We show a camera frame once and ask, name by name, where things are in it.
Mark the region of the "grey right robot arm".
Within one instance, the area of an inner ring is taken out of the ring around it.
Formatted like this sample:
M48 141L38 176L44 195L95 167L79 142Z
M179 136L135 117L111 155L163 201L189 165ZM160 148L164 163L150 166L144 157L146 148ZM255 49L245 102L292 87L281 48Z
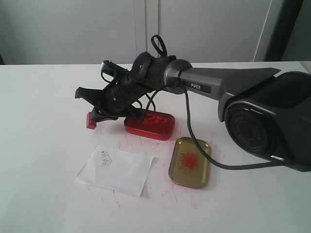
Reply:
M276 68L194 68L166 54L141 53L130 70L105 60L101 71L112 77L103 89L79 87L77 99L93 106L96 122L119 117L145 118L147 111L133 103L160 91L193 92L218 102L218 118L244 151L265 160L250 165L224 165L204 152L212 164L227 170L286 166L311 169L311 76Z

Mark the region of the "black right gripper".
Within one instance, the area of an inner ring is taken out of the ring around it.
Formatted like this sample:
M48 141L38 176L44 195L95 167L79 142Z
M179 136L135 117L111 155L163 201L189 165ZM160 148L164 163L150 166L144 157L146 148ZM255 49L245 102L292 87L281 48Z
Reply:
M91 105L91 119L96 122L117 120L119 117L143 116L140 105L134 102L146 95L146 75L128 72L126 75L111 80L104 89L87 89L78 87L75 91L76 99L84 99Z

